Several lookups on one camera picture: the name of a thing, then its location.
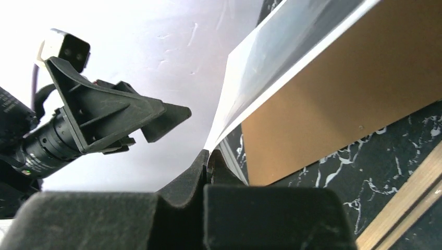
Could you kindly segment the wooden picture frame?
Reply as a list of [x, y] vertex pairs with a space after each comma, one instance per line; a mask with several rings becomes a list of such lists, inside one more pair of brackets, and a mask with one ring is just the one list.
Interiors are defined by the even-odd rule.
[[441, 144], [357, 238], [358, 249], [390, 249], [441, 197]]

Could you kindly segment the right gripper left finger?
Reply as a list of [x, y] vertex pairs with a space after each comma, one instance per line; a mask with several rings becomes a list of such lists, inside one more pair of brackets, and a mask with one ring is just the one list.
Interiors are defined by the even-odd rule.
[[36, 193], [1, 249], [202, 249], [208, 156], [154, 193]]

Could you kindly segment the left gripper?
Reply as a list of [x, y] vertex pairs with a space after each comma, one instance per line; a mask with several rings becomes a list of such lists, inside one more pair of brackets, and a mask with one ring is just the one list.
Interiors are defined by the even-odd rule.
[[166, 111], [159, 99], [92, 84], [61, 58], [45, 65], [64, 105], [21, 143], [25, 176], [50, 176], [87, 154], [128, 151], [129, 134]]

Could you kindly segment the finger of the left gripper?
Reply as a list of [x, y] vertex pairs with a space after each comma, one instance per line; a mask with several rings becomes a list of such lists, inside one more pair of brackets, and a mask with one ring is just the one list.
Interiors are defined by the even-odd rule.
[[[96, 80], [95, 85], [118, 91], [139, 94], [129, 83], [124, 81], [120, 81], [117, 84], [112, 84], [106, 81]], [[165, 112], [141, 128], [141, 131], [148, 143], [158, 141], [192, 115], [192, 112], [188, 107], [170, 103], [163, 103], [163, 105], [166, 109]]]

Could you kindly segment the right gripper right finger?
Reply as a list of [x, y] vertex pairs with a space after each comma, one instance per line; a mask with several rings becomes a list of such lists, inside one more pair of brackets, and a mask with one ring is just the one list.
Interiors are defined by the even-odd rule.
[[219, 150], [203, 189], [206, 249], [356, 249], [338, 196], [313, 187], [245, 186]]

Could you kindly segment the brown cardboard backing board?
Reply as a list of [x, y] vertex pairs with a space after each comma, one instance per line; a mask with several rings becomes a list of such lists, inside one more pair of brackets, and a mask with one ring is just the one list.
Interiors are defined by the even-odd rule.
[[272, 184], [441, 99], [441, 1], [380, 1], [253, 112], [249, 183]]

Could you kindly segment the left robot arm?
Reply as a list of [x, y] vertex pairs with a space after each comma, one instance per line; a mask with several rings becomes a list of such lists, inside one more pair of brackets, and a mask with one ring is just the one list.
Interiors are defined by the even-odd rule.
[[127, 152], [141, 130], [153, 143], [189, 119], [190, 108], [142, 96], [124, 82], [89, 81], [51, 57], [52, 84], [30, 109], [1, 89], [1, 218], [11, 219], [49, 177], [81, 156]]

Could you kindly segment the landscape photo print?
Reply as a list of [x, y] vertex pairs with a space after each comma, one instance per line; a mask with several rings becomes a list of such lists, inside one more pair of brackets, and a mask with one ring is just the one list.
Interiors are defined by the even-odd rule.
[[204, 148], [212, 151], [375, 4], [282, 1], [229, 54], [218, 108]]

